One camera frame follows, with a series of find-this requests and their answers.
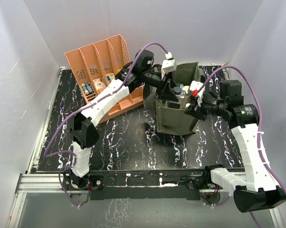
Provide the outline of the brown pump bottle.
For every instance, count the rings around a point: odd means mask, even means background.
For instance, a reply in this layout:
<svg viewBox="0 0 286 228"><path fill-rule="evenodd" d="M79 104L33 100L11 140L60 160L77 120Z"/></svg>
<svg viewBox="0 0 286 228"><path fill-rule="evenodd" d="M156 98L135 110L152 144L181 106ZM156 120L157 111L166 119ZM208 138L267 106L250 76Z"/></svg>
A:
<svg viewBox="0 0 286 228"><path fill-rule="evenodd" d="M189 90L189 86L188 85L185 85L182 90L185 92L185 93L188 93L188 90Z"/></svg>

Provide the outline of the clear twin bottle pack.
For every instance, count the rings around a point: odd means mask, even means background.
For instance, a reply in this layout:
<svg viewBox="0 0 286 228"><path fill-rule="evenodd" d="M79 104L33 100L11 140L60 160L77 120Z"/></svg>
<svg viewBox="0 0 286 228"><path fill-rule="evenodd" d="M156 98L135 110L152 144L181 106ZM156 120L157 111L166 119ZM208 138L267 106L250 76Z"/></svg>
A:
<svg viewBox="0 0 286 228"><path fill-rule="evenodd" d="M166 101L166 107L174 108L174 109L183 109L186 92L182 90L179 86L175 86L172 90L174 94L176 95L178 101L177 102Z"/></svg>

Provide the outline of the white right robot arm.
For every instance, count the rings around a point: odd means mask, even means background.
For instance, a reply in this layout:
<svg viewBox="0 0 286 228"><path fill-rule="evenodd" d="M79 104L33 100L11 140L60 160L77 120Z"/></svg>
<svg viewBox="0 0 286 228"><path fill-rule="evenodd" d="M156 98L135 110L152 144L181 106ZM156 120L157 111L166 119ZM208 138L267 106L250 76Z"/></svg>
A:
<svg viewBox="0 0 286 228"><path fill-rule="evenodd" d="M205 91L201 82L192 81L189 86L191 102L185 113L203 121L208 115L222 117L236 139L246 174L246 179L241 179L221 164L206 166L202 176L194 179L195 185L222 187L242 213L273 209L286 202L286 193L266 169L268 160L260 158L264 146L258 138L259 111L253 104L244 104L241 91L238 80L222 81L219 96Z"/></svg>

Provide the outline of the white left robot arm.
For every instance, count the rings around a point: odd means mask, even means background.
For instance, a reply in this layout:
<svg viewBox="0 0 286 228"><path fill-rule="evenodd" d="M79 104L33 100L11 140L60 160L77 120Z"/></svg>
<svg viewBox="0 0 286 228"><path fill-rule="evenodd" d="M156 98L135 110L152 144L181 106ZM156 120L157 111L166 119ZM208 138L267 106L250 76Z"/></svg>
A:
<svg viewBox="0 0 286 228"><path fill-rule="evenodd" d="M82 107L72 117L71 137L73 145L73 166L68 172L69 183L80 190L89 185L89 160L92 147L99 140L96 129L101 119L120 100L126 98L136 88L145 84L157 89L157 94L165 100L176 101L177 97L169 85L177 64L171 52L165 53L161 65L161 75L150 74L153 53L141 49L133 62L126 64L109 85L92 102Z"/></svg>

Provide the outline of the green canvas bag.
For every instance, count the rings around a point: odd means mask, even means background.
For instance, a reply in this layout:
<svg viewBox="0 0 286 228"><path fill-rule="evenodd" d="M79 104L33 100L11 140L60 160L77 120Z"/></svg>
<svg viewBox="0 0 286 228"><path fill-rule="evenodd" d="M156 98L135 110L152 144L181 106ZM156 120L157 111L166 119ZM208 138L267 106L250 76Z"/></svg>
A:
<svg viewBox="0 0 286 228"><path fill-rule="evenodd" d="M161 65L154 65L148 72L161 75ZM199 69L199 63L184 63L177 65L175 71L169 73L167 79L171 79L171 86L190 86L192 81L204 83L206 78ZM159 89L144 83L143 105L147 109L152 109L156 113L157 132L172 135L186 135L194 133L194 127L198 122L197 118L184 113L185 105L191 102L191 95L186 93L183 109L166 107L166 101L159 99Z"/></svg>

